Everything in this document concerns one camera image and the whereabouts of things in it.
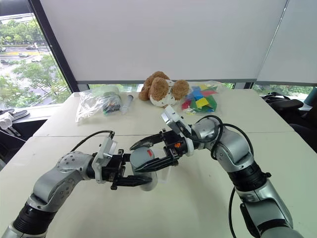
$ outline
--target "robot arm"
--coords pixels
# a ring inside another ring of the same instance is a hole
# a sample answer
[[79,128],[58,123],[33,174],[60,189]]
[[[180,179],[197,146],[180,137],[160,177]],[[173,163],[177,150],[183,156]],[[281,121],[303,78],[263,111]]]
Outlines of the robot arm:
[[107,136],[99,152],[93,155],[73,151],[61,157],[54,168],[36,181],[32,194],[2,237],[44,238],[55,214],[82,180],[110,181],[112,190],[150,183],[152,179],[145,176],[123,177],[130,154],[118,150],[118,155],[114,155],[116,142],[112,138],[113,135]]
[[164,150],[168,152],[165,163],[162,165],[160,159],[154,159],[142,164],[135,171],[153,172],[177,165],[177,159],[189,151],[191,155],[192,148],[208,149],[211,157],[220,163],[233,182],[242,201],[242,215],[252,236],[302,238],[293,230],[291,214],[269,181],[270,174],[263,173],[255,162],[247,136],[244,138],[227,129],[228,124],[222,124],[217,117],[203,118],[190,128],[171,106],[165,109],[162,117],[172,131],[162,131],[158,135],[145,138],[130,149],[152,146],[161,138],[160,141],[166,145]]

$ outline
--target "yellow foam piece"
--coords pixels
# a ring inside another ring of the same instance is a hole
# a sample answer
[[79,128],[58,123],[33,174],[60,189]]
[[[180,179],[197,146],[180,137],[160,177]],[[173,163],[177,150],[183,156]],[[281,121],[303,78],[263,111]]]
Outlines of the yellow foam piece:
[[199,87],[201,90],[208,89],[208,87],[205,84],[201,84],[201,85],[199,85]]
[[201,108],[201,107],[208,105],[208,104],[209,104],[209,102],[207,101],[206,98],[201,98],[201,99],[196,101],[196,105],[198,108]]

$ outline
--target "white table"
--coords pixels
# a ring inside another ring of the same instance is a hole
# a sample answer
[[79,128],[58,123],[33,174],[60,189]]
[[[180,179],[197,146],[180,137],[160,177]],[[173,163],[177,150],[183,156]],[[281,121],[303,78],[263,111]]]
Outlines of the white table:
[[[163,108],[153,106],[150,101],[140,101],[137,93],[129,94],[133,94],[135,99],[131,105],[131,111],[126,115],[121,116],[117,112],[105,117],[99,113],[77,124],[75,117],[79,95],[74,93],[34,136],[87,136],[103,129],[114,130],[116,135],[149,135],[166,128],[160,116]],[[214,115],[219,116],[225,123],[240,127],[245,132],[293,131],[252,89],[225,90],[214,97],[218,102]],[[174,108],[189,124],[201,118],[201,116],[183,113],[180,105]]]
[[[248,133],[255,159],[289,208],[294,227],[305,238],[317,237],[317,154],[295,132]],[[128,148],[143,136],[115,136]],[[35,181],[83,137],[32,137],[0,172],[0,234],[16,218]],[[92,153],[96,136],[79,150]],[[183,157],[168,182],[150,191],[110,183],[82,181],[49,227],[47,238],[230,238],[227,209],[232,183],[207,150]],[[126,175],[131,174],[127,166]],[[233,226],[237,237],[251,237],[235,195]]]

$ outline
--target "colorful foam blocks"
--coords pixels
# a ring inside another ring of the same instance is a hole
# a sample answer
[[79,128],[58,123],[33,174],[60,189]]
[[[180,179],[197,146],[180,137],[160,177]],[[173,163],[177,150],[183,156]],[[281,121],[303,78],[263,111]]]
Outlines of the colorful foam blocks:
[[205,84],[201,84],[199,85],[199,87],[202,91],[208,89],[208,87]]
[[193,93],[186,95],[186,100],[193,100],[193,99],[194,99]]
[[193,99],[192,102],[190,103],[190,107],[191,107],[192,109],[197,109],[197,105],[196,105],[195,99]]
[[215,92],[215,91],[202,91],[202,95],[204,96],[204,97],[207,97],[207,96],[209,96],[209,95],[212,95],[212,94],[216,94],[217,92]]
[[194,90],[192,93],[193,93],[194,98],[195,98],[196,100],[199,100],[199,99],[201,99],[201,98],[204,97],[204,96],[201,94],[201,92],[198,91],[198,90]]
[[201,99],[196,101],[196,105],[198,108],[202,108],[203,106],[206,106],[208,104],[209,104],[209,102],[207,101],[206,98],[201,98]]
[[192,103],[191,100],[187,100],[185,103],[182,104],[182,110],[188,109],[190,104]]
[[193,91],[200,91],[200,87],[199,86],[193,86],[192,89],[193,89]]
[[210,106],[212,107],[212,109],[215,111],[217,108],[217,102],[216,100],[213,98],[212,95],[209,95],[208,97],[206,97],[206,100],[208,101],[208,104],[210,104]]
[[211,107],[209,107],[209,106],[203,106],[203,107],[201,108],[201,112],[211,113],[211,112],[214,112],[214,110],[213,110]]
[[214,86],[214,87],[209,87],[208,90],[211,90],[211,91],[216,91],[218,88],[218,86]]

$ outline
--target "black chair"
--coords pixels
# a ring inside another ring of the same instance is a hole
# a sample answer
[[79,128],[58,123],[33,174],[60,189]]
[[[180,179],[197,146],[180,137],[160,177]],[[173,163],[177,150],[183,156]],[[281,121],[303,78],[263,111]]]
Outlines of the black chair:
[[317,104],[308,112],[301,111],[304,104],[279,94],[270,94],[264,100],[302,137],[317,153]]

